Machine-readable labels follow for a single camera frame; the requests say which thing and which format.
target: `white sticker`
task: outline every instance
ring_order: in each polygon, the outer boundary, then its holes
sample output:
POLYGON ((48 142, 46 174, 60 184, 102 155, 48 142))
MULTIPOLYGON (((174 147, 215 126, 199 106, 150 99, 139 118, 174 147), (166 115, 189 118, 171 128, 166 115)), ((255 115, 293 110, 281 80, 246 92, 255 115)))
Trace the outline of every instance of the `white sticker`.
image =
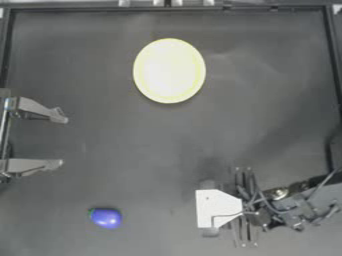
POLYGON ((333 12, 334 12, 334 15, 337 15, 342 10, 342 4, 334 4, 333 5, 333 12))

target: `blue object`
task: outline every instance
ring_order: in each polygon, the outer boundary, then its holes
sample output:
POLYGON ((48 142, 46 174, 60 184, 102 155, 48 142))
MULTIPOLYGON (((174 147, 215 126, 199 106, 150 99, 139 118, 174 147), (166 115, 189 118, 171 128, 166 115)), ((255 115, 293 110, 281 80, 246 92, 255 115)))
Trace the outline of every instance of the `blue object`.
POLYGON ((122 214, 111 208, 92 208, 88 210, 92 222, 107 229, 115 229, 122 224, 122 214))

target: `yellow plate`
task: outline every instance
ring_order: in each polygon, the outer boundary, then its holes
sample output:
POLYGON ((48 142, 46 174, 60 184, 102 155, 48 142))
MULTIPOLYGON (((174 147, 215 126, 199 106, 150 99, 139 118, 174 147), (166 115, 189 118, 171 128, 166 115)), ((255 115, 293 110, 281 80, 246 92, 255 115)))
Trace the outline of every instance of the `yellow plate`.
POLYGON ((197 48, 167 38, 150 43, 136 56, 134 81, 140 92, 160 103, 191 98, 206 79, 206 64, 197 48))

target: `black mat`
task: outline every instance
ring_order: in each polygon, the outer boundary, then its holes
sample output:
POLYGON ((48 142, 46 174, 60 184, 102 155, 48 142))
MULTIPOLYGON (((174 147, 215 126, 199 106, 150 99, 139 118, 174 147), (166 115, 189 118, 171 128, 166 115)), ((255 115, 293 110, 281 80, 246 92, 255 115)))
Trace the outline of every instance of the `black mat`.
POLYGON ((263 188, 326 169, 338 122, 322 17, 317 13, 19 13, 7 86, 68 125, 15 124, 18 157, 64 158, 2 197, 3 255, 322 255, 341 248, 342 218, 299 235, 279 229, 258 251, 203 239, 194 190, 253 166, 263 188), (179 105, 136 90, 132 62, 159 38, 190 42, 207 65, 201 93, 179 105), (123 227, 100 230, 87 209, 116 206, 123 227))

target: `black table surface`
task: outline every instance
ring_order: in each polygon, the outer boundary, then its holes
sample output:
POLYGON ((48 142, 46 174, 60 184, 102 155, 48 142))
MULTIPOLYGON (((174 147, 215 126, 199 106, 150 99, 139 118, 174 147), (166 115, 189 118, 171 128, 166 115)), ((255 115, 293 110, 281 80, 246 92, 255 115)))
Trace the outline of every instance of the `black table surface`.
POLYGON ((2 194, 2 255, 341 250, 341 215, 303 234, 262 235, 257 251, 235 250, 226 231, 205 239, 197 229, 199 180, 229 182, 235 166, 251 166, 266 189, 326 170, 338 109, 319 12, 19 13, 7 87, 71 121, 14 124, 16 157, 66 165, 2 194), (177 105, 151 102, 132 80, 136 54, 159 38, 190 42, 207 66, 202 91, 177 105), (95 206, 122 210, 118 230, 90 222, 95 206))

